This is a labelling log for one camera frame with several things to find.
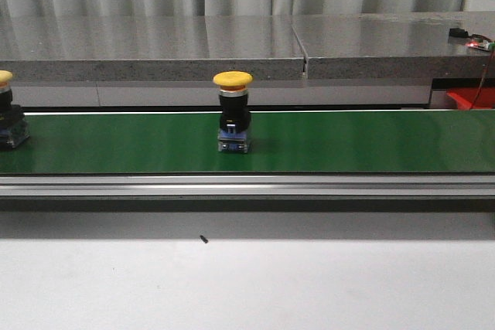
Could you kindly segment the grey stone slab left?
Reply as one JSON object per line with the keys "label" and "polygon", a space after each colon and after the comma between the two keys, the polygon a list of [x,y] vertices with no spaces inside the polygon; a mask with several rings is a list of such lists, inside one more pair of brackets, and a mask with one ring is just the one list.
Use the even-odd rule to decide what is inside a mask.
{"label": "grey stone slab left", "polygon": [[1,20],[1,67],[20,81],[199,81],[226,70],[298,80],[304,66],[286,17]]}

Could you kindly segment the grey stone slab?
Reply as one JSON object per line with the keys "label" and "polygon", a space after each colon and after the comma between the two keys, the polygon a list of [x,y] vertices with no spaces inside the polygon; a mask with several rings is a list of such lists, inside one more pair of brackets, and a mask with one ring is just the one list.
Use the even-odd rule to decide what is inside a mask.
{"label": "grey stone slab", "polygon": [[309,79],[475,78],[489,59],[451,28],[494,36],[493,12],[298,15]]}
{"label": "grey stone slab", "polygon": [[286,17],[1,20],[1,67],[20,81],[199,81],[226,70],[298,80],[304,66]]}

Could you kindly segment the grey stone slab right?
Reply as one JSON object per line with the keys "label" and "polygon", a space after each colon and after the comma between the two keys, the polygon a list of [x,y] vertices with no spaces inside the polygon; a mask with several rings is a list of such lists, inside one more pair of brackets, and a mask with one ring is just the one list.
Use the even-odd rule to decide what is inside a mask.
{"label": "grey stone slab right", "polygon": [[493,12],[298,15],[309,79],[475,78],[489,59],[451,28],[494,36]]}

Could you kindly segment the green conveyor belt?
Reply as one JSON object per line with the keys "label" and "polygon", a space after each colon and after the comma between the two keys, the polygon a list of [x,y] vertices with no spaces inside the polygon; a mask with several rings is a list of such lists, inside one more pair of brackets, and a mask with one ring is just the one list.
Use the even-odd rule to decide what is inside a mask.
{"label": "green conveyor belt", "polygon": [[247,154],[217,150],[216,113],[30,115],[13,174],[494,170],[492,111],[255,113]]}

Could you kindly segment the red plastic tray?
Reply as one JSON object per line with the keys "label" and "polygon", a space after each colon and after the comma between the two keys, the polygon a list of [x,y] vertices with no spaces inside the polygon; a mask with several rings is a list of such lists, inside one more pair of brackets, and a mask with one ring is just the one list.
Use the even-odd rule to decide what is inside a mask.
{"label": "red plastic tray", "polygon": [[461,111],[494,109],[494,94],[493,87],[482,88],[480,94],[477,94],[476,88],[455,88],[446,92],[446,95],[456,103],[456,108]]}

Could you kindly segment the black connector plug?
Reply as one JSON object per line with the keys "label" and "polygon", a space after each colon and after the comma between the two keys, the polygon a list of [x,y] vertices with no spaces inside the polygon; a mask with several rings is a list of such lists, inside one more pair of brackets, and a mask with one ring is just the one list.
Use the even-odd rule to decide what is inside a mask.
{"label": "black connector plug", "polygon": [[469,37],[469,32],[461,28],[451,28],[449,30],[449,37],[467,39]]}

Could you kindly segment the small green circuit board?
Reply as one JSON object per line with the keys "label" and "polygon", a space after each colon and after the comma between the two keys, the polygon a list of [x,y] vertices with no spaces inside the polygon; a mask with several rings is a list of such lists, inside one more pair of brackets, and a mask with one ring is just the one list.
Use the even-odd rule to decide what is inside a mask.
{"label": "small green circuit board", "polygon": [[491,52],[492,50],[494,50],[494,42],[483,38],[472,38],[467,42],[466,45],[469,48],[479,49],[487,52]]}

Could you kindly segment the aluminium conveyor frame rail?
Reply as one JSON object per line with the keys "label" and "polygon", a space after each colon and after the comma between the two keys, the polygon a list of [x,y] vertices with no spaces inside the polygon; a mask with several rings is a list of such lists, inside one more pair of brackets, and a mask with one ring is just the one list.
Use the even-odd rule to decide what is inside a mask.
{"label": "aluminium conveyor frame rail", "polygon": [[493,175],[3,176],[3,197],[494,197]]}

